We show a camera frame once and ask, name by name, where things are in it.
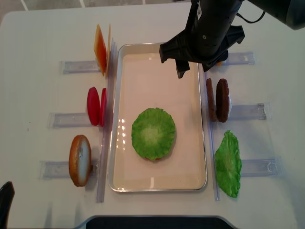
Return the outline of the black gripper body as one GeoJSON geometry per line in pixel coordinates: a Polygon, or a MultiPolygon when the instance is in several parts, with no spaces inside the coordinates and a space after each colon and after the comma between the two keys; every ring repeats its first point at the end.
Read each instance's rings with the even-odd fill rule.
{"type": "Polygon", "coordinates": [[[228,58],[228,49],[245,38],[242,26],[232,22],[242,5],[241,0],[191,1],[188,38],[195,61],[206,72],[228,58]]]}

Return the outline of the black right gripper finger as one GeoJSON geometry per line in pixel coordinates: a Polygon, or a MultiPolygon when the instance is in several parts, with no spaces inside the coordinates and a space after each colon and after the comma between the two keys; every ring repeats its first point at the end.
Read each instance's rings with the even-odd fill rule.
{"type": "Polygon", "coordinates": [[[189,63],[187,61],[182,61],[182,60],[175,60],[175,63],[176,63],[176,71],[178,78],[181,79],[184,73],[190,70],[189,63]]]}

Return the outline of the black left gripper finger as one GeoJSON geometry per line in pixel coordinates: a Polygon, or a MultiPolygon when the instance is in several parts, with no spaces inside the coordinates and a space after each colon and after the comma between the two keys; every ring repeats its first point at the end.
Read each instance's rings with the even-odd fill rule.
{"type": "Polygon", "coordinates": [[[161,63],[167,59],[199,63],[198,56],[191,48],[189,35],[187,30],[183,30],[168,42],[162,43],[159,48],[161,63]]]}

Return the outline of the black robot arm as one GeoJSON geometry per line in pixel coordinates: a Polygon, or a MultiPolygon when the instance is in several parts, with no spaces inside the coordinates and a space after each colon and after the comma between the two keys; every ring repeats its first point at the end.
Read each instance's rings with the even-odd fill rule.
{"type": "MultiPolygon", "coordinates": [[[[232,22],[242,5],[240,0],[193,0],[185,29],[160,45],[161,62],[174,59],[179,78],[190,69],[189,63],[202,64],[206,72],[228,58],[228,49],[245,38],[242,26],[232,22]]],[[[293,30],[305,26],[303,0],[253,0],[268,13],[293,30]]]]}

